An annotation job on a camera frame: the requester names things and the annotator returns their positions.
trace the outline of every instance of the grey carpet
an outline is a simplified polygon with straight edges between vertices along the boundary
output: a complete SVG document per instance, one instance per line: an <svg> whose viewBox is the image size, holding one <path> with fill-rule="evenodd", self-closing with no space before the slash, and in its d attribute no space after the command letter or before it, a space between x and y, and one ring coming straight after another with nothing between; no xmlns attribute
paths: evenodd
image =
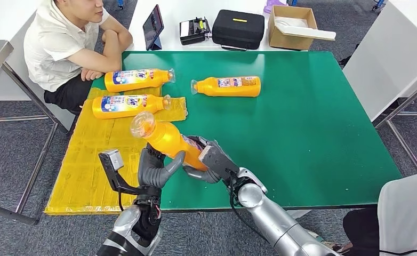
<svg viewBox="0 0 417 256"><path fill-rule="evenodd" d="M135 1L125 0L125 9L105 0L106 9L128 27ZM332 51L337 59L351 55L376 13L373 1L299 0L298 6L312 7L320 29L337 32L335 42L315 41L311 50ZM101 44L96 49L101 51ZM410 106L417 110L417 101ZM0 102L0 117L39 114L31 102ZM417 118L397 117L397 127L411 142L417 156ZM49 121L0 124L0 205L14 209L46 139ZM416 173L410 159L388 127L379 131L404 176ZM36 226L0 217L0 255L94 255L108 235L114 215L51 217L42 214L58 175L69 136L58 132L45 159L26 213L40 217ZM329 241L347 243L342 218L348 210L313 210L299 219L307 229ZM242 212L249 221L251 218ZM272 248L245 227L231 212L165 213L165 235L155 255L276 255Z"/></svg>

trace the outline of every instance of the bottle cap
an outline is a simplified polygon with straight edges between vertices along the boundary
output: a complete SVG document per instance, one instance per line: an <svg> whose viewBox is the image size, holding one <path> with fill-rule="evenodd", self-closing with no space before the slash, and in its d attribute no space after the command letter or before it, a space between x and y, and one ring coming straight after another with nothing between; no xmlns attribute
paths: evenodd
<svg viewBox="0 0 417 256"><path fill-rule="evenodd" d="M169 94L168 95L165 95L163 97L163 107L166 110L170 110L171 109L171 96L169 96Z"/></svg>
<svg viewBox="0 0 417 256"><path fill-rule="evenodd" d="M155 117L151 112L143 111L133 119L130 132L134 137L144 138L152 134L155 129Z"/></svg>
<svg viewBox="0 0 417 256"><path fill-rule="evenodd" d="M197 81L191 80L191 93L195 95L197 93Z"/></svg>
<svg viewBox="0 0 417 256"><path fill-rule="evenodd" d="M175 72L173 68L167 71L167 77L170 83L175 83Z"/></svg>

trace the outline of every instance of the robotic hand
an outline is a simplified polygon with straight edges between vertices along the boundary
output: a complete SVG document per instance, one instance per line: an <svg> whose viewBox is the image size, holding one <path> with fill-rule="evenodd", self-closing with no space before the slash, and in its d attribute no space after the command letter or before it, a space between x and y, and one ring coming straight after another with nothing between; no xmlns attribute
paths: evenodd
<svg viewBox="0 0 417 256"><path fill-rule="evenodd" d="M266 196L268 190L262 182L250 170L238 167L216 141L205 140L204 143L205 148L199 160L222 179L230 193L232 209L235 211L234 204L245 207L252 215L260 231L259 235L267 240L280 255L338 255L316 241L282 207L270 200Z"/></svg>
<svg viewBox="0 0 417 256"><path fill-rule="evenodd" d="M119 207L122 212L108 238L98 250L97 256L151 255L162 238L162 188L171 175L182 166L185 152L178 152L175 159L164 166L165 155L147 144L141 151L138 188L129 186L119 174L118 170L124 164L118 150L104 151L99 154L99 158L111 188L119 192ZM121 204L121 193L137 195L133 205L125 210ZM132 237L132 232L139 236L138 240Z"/></svg>

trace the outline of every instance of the orange bottle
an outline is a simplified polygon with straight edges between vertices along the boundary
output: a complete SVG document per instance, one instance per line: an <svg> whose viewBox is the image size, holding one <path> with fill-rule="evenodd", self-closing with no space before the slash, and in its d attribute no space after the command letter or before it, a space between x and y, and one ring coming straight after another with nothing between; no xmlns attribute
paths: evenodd
<svg viewBox="0 0 417 256"><path fill-rule="evenodd" d="M133 119L130 131L133 136L144 138L153 148L172 159L178 152L184 150L185 164L198 170L207 170L207 166L198 159L202 148L195 141L180 134L173 124L156 122L152 113L147 111L139 113Z"/></svg>
<svg viewBox="0 0 417 256"><path fill-rule="evenodd" d="M99 119L135 116L143 111L155 113L171 107L171 97L151 94L97 97L92 102L92 112Z"/></svg>
<svg viewBox="0 0 417 256"><path fill-rule="evenodd" d="M241 76L192 80L191 93L204 93L208 96L257 97L260 93L260 78Z"/></svg>
<svg viewBox="0 0 417 256"><path fill-rule="evenodd" d="M174 69L157 68L116 71L105 74L105 87L109 92L124 92L146 87L160 87L175 82Z"/></svg>

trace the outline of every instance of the man's arm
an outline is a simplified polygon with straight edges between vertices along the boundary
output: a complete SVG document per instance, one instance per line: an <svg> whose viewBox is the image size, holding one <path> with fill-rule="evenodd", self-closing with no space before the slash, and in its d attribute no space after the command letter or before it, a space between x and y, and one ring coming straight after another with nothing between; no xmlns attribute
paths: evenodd
<svg viewBox="0 0 417 256"><path fill-rule="evenodd" d="M89 49L81 49L67 59L83 68L103 73L121 70L122 50L119 45L118 34L107 29L102 40L105 41L103 55Z"/></svg>
<svg viewBox="0 0 417 256"><path fill-rule="evenodd" d="M121 51L125 51L125 49L133 43L133 37L130 32L112 16L108 17L107 20L100 25L100 28L103 30L110 29L117 33Z"/></svg>

